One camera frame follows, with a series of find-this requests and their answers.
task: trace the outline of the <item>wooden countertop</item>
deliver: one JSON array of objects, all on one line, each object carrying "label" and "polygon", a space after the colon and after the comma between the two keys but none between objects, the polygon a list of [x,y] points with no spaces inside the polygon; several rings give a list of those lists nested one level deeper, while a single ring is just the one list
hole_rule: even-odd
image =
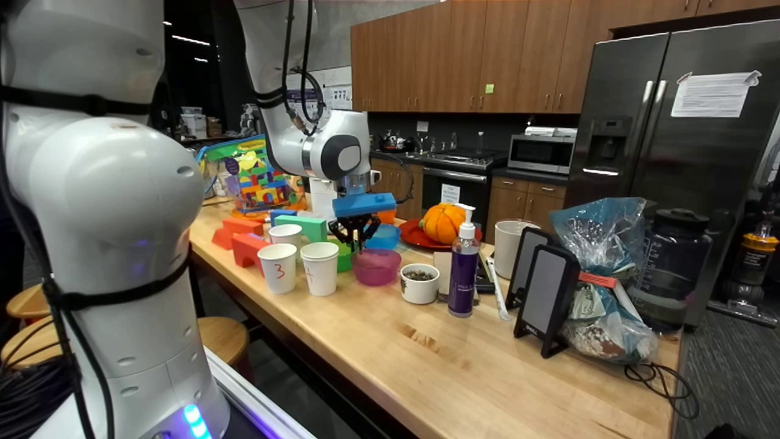
[{"label": "wooden countertop", "polygon": [[[514,338],[514,318],[500,323],[482,298],[467,319],[447,305],[407,305],[397,285],[366,288],[338,276],[326,298],[270,296],[263,276],[238,269],[212,232],[230,205],[202,207],[190,229],[192,251],[253,305],[338,369],[416,437],[671,437],[671,405],[621,369],[574,348],[542,359],[535,338]],[[404,262],[427,254],[404,251]],[[658,363],[678,369],[680,341],[664,338]]]}]

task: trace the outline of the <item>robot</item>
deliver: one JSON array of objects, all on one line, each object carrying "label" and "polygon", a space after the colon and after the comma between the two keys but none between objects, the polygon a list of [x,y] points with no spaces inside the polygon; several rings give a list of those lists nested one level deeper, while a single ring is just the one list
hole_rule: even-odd
[{"label": "robot", "polygon": [[[0,192],[41,229],[43,291],[81,371],[81,423],[38,437],[221,437],[230,407],[186,266],[202,180],[190,152],[143,124],[163,68],[163,3],[2,8]],[[283,113],[268,110],[266,124],[281,169],[330,180],[341,236],[366,238],[372,212],[394,207],[366,192],[366,114],[332,113],[305,137]]]}]

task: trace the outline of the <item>refrigerator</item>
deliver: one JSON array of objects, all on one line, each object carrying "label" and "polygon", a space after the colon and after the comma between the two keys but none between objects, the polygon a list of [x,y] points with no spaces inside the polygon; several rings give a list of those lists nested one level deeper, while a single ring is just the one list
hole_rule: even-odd
[{"label": "refrigerator", "polygon": [[565,205],[639,196],[709,218],[684,325],[711,298],[747,199],[767,179],[780,107],[780,20],[599,42]]}]

